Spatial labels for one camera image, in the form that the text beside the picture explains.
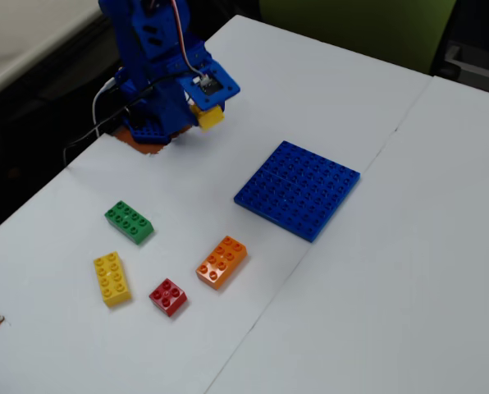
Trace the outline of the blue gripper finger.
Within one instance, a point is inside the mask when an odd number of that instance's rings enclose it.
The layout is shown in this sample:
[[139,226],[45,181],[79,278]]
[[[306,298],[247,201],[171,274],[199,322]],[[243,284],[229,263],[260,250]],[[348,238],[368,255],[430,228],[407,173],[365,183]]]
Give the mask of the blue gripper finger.
[[179,132],[199,124],[190,108],[186,93],[178,82],[162,82],[161,93],[165,108],[161,121],[166,132]]

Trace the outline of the blue gripper body with servo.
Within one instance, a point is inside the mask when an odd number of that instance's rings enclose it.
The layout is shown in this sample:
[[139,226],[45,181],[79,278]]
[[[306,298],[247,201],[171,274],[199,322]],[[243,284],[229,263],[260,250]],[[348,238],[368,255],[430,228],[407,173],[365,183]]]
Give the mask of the blue gripper body with servo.
[[178,78],[177,82],[201,111],[216,106],[223,109],[225,102],[240,92],[240,87],[218,62],[204,62],[200,71],[204,78],[187,75]]

